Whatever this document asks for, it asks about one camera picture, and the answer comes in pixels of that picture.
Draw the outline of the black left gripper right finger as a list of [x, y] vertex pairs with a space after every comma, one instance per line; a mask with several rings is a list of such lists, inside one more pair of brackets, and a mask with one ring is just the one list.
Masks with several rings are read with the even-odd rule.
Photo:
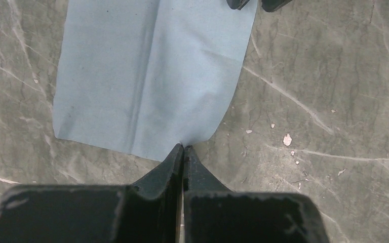
[[184, 150], [186, 242], [328, 242], [321, 214], [299, 193], [234, 192]]

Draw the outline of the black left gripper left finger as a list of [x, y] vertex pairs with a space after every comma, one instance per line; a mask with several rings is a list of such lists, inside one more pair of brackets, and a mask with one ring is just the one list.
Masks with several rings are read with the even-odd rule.
[[19, 185], [0, 201], [0, 242], [177, 242], [184, 148], [129, 185]]

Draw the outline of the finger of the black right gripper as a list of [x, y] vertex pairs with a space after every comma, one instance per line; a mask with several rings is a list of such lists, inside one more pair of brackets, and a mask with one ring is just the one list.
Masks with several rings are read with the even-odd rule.
[[261, 0], [261, 7], [268, 13], [272, 13], [285, 6], [292, 0]]
[[250, 0], [226, 0], [232, 10], [241, 10]]

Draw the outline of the light blue cloth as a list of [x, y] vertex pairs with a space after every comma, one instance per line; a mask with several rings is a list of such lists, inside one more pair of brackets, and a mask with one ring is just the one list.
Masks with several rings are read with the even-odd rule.
[[164, 160], [212, 137], [234, 96], [257, 2], [69, 1], [58, 139]]

